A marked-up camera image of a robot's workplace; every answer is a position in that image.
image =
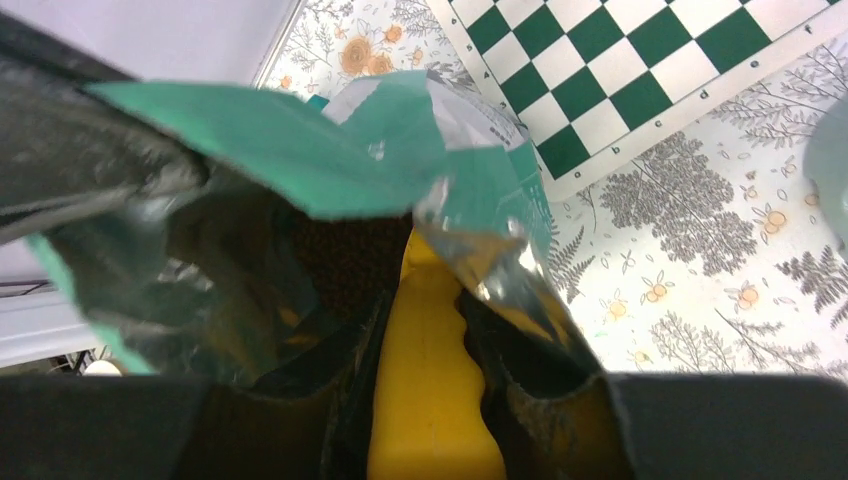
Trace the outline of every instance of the plastic wrapper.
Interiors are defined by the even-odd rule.
[[[195,152],[77,89],[128,77],[2,14],[0,32],[0,244],[206,180]]]
[[[848,102],[836,102],[813,131],[804,154],[804,176],[816,184],[822,213],[842,241],[839,254],[848,260],[848,163],[844,161],[848,137]]]
[[[87,91],[217,162],[202,187],[31,241],[130,369],[251,383],[391,290],[409,212],[470,292],[599,369],[549,281],[550,213],[526,130],[473,94],[424,72],[358,79],[320,112],[230,86]],[[368,245],[334,260],[316,245],[344,245],[346,224]],[[374,245],[374,229],[391,238]],[[323,263],[298,253],[302,231],[313,235],[300,250],[312,245]],[[358,304],[330,308],[350,295],[318,285],[327,270],[379,281]]]

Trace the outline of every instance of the white square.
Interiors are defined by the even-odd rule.
[[[667,6],[665,0],[608,0],[604,4],[615,23],[618,24],[618,28],[625,34],[636,30],[636,27],[645,23],[645,20]]]
[[[453,11],[456,12],[456,16],[459,17],[465,28],[470,27],[472,23],[494,6],[493,0],[454,0],[451,2]]]
[[[671,4],[671,10],[693,37],[706,32],[739,8],[742,8],[739,0],[675,0]]]
[[[571,44],[571,40],[562,36],[533,59],[536,71],[548,88],[554,88],[566,78],[577,73],[586,65],[583,57]]]
[[[752,0],[745,8],[775,40],[828,6],[827,0]]]
[[[607,96],[648,71],[630,40],[622,38],[589,62],[589,70]]]
[[[512,32],[506,34],[487,50],[483,54],[483,59],[492,69],[492,74],[498,83],[507,81],[515,72],[521,70],[521,67],[530,63],[530,57]]]
[[[601,8],[600,0],[548,0],[547,4],[566,33]]]
[[[509,28],[515,28],[544,4],[542,0],[499,0],[495,5]]]
[[[580,115],[571,125],[590,155],[601,151],[630,131],[609,99]]]
[[[533,102],[518,114],[518,118],[527,125],[530,136],[536,145],[551,138],[553,134],[568,126],[568,118],[562,112],[551,92]]]
[[[718,71],[695,41],[691,41],[651,68],[672,103],[718,76]]]

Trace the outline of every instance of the chessboard coordinate label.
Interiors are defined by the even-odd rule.
[[[848,29],[839,0],[428,0],[564,200]]]

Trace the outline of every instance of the white wall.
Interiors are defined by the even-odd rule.
[[[100,345],[58,292],[0,301],[0,368]]]
[[[297,0],[0,0],[0,9],[145,79],[250,85]],[[20,242],[0,282],[42,279]]]

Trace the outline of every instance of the crinkled plastic bag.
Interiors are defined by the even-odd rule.
[[[255,225],[274,230],[267,225],[272,213],[292,206],[323,221],[414,210],[419,230],[478,298],[556,349],[568,352],[570,342],[582,341],[542,261],[550,213],[526,130],[437,76],[358,79],[322,112],[293,96],[220,85],[105,83],[88,91],[220,163],[200,191],[142,202],[66,233],[75,249],[125,274],[127,291],[117,297],[93,293],[108,278],[90,280],[93,273],[72,260],[62,239],[33,239],[60,287],[119,356],[135,359],[134,370],[194,372],[243,384],[285,360],[275,345],[294,335],[308,313],[293,305],[308,297],[308,288],[297,290],[309,284],[308,272],[289,265],[255,269],[249,281],[228,279],[227,272],[245,268],[234,261],[235,246],[210,252],[220,258],[202,263],[192,261],[190,248],[175,254],[170,247],[192,222],[218,225],[212,230],[236,239],[233,245],[249,243],[254,232],[220,227],[226,221],[217,218],[237,226],[253,212]],[[88,238],[109,248],[89,246]],[[239,293],[246,284],[285,300],[285,328],[240,318],[239,309],[257,303],[234,301],[251,298]],[[220,318],[225,309],[230,314]],[[310,338],[343,321],[326,319]],[[277,340],[269,342],[269,335]],[[162,342],[163,336],[176,340]],[[598,368],[591,356],[583,362],[587,370]]]

